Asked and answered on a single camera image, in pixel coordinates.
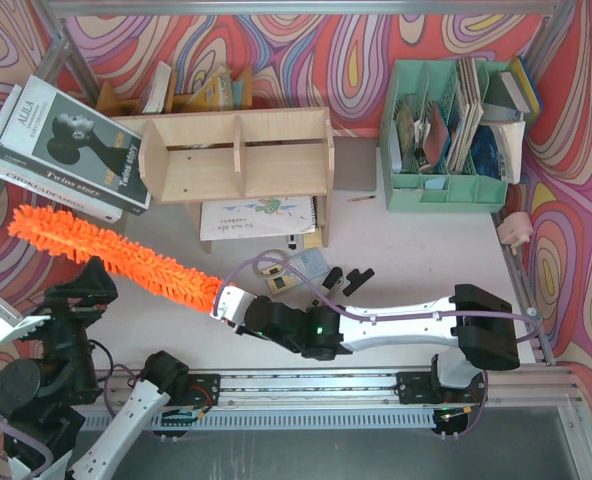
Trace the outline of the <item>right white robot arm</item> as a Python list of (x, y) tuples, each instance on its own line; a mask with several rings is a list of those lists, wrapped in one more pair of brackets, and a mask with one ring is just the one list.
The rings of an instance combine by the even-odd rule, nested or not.
[(438, 345), (435, 381), (465, 389), (483, 371), (519, 367), (512, 307), (472, 284), (453, 295), (416, 305), (388, 308), (291, 308), (266, 296), (228, 289), (224, 306), (237, 332), (271, 341), (317, 361), (391, 345)]

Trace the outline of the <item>orange microfiber duster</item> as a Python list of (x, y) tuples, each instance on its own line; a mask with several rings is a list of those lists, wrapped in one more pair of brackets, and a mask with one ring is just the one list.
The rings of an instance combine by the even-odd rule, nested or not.
[(50, 206), (23, 204), (13, 212), (10, 235), (51, 256), (83, 264), (93, 258), (105, 269), (132, 280), (150, 293), (201, 313), (211, 313), (226, 283), (127, 239), (112, 230)]

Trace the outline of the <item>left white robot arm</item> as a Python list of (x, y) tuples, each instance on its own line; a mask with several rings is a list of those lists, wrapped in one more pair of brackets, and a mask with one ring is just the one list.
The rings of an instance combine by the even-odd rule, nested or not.
[(30, 315), (0, 299), (0, 345), (35, 339), (40, 358), (0, 373), (4, 451), (15, 479), (109, 479), (154, 413), (187, 387), (187, 366), (167, 352), (150, 355), (129, 399), (77, 462), (73, 448), (85, 418), (77, 412), (102, 394), (87, 329), (118, 296), (98, 258), (72, 281), (52, 286)]

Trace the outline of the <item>small stapler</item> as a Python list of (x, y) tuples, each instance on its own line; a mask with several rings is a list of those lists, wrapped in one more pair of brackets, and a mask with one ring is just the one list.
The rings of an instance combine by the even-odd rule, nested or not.
[(343, 270), (340, 267), (333, 267), (322, 282), (322, 286), (328, 290), (332, 290), (342, 278)]

